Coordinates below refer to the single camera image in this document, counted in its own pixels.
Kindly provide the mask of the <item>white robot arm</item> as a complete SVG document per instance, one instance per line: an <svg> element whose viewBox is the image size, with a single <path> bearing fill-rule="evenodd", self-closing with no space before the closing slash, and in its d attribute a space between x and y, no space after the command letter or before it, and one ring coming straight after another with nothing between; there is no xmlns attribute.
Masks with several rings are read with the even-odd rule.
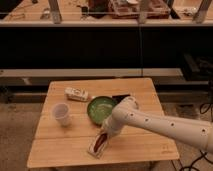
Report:
<svg viewBox="0 0 213 171"><path fill-rule="evenodd" d="M112 109L111 115L103 121L102 129L113 137L125 125L142 128L213 154L213 123L142 112L132 96L125 97Z"/></svg>

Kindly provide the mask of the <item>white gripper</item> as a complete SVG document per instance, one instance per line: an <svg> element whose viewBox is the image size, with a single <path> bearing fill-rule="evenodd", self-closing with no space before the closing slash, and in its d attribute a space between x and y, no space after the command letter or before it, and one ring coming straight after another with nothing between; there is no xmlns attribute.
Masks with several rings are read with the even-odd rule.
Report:
<svg viewBox="0 0 213 171"><path fill-rule="evenodd" d="M103 121L102 130L109 136L118 135L123 128L123 125L116 121L113 117L108 117Z"/></svg>

